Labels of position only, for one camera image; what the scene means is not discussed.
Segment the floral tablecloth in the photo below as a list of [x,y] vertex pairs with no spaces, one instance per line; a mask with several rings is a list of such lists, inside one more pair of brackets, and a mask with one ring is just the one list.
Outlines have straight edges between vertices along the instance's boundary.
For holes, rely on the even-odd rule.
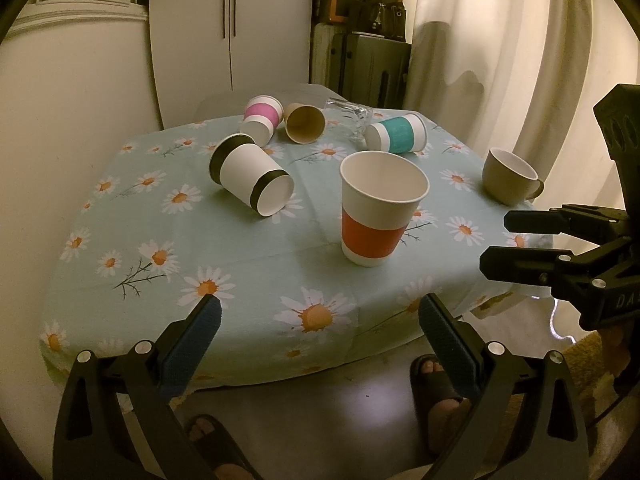
[[209,177],[212,150],[240,119],[135,137],[87,183],[44,308],[40,347],[55,380],[83,349],[109,356],[155,340],[206,293],[222,302],[222,327],[191,390],[335,367],[421,336],[417,304],[428,292],[455,316],[513,293],[479,272],[489,245],[550,246],[549,237],[505,232],[507,208],[482,192],[481,159],[428,121],[427,148],[406,158],[423,168],[430,193],[390,261],[358,267],[340,248],[338,167],[362,146],[341,117],[327,117],[315,144],[278,131],[265,147],[296,183],[270,218]]

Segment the mug handle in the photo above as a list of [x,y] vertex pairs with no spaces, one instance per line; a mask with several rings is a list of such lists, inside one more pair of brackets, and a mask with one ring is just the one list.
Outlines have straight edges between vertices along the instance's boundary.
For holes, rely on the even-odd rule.
[[545,183],[538,179],[538,188],[529,196],[526,197],[525,200],[533,200],[534,198],[538,198],[542,192],[545,190]]

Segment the white cabinet door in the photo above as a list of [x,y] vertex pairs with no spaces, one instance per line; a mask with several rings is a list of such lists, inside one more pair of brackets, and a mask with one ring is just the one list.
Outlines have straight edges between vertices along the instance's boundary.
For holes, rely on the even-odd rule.
[[312,0],[231,0],[234,89],[307,83]]
[[149,0],[151,54],[165,128],[231,90],[229,0]]

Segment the metal screw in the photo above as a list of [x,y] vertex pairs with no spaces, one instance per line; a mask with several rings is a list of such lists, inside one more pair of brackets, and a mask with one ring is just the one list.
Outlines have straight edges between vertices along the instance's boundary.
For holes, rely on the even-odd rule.
[[486,347],[488,348],[489,352],[491,352],[494,355],[504,354],[504,346],[501,343],[498,343],[497,341],[493,341],[489,343]]
[[562,357],[562,354],[560,352],[556,352],[555,350],[549,353],[549,359],[551,359],[557,365],[564,361],[564,357]]
[[85,363],[87,362],[89,359],[91,359],[91,352],[89,352],[88,350],[82,350],[79,354],[78,354],[78,362],[79,363]]
[[152,347],[151,341],[140,341],[136,345],[136,354],[148,354],[151,352]]

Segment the blue gripper pad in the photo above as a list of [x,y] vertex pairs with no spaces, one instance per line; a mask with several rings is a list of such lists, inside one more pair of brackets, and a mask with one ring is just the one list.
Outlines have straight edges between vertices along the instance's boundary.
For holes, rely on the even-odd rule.
[[453,387],[477,400],[484,386],[484,341],[471,325],[453,319],[436,294],[427,294],[418,309],[420,328],[442,363]]
[[220,300],[207,294],[187,319],[171,323],[158,338],[156,343],[166,337],[171,345],[160,360],[158,394],[162,400],[168,402],[184,393],[221,322]]

